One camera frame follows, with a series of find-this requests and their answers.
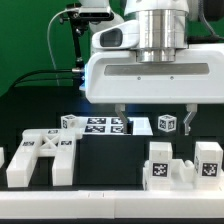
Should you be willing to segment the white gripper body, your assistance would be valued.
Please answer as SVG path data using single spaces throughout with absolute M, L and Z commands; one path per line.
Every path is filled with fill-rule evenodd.
M 109 104 L 224 103 L 224 44 L 196 44 L 170 63 L 139 63 L 133 51 L 94 54 L 85 68 L 86 98 Z

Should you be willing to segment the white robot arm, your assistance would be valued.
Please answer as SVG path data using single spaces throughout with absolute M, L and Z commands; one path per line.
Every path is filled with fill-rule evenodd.
M 85 67 L 91 103 L 113 104 L 123 123 L 127 104 L 184 104 L 188 128 L 200 104 L 224 103 L 224 37 L 204 15 L 204 0 L 127 0 L 133 18 L 95 25 Z

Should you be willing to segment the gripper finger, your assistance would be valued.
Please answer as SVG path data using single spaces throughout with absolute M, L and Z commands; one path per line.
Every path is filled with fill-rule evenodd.
M 187 115 L 183 120 L 185 135 L 188 135 L 190 133 L 190 130 L 191 130 L 190 123 L 192 122 L 193 118 L 195 117 L 197 110 L 198 110 L 197 104 L 187 104 L 186 105 Z
M 127 133 L 128 119 L 125 115 L 125 105 L 124 104 L 116 104 L 115 112 L 123 123 L 123 132 Z

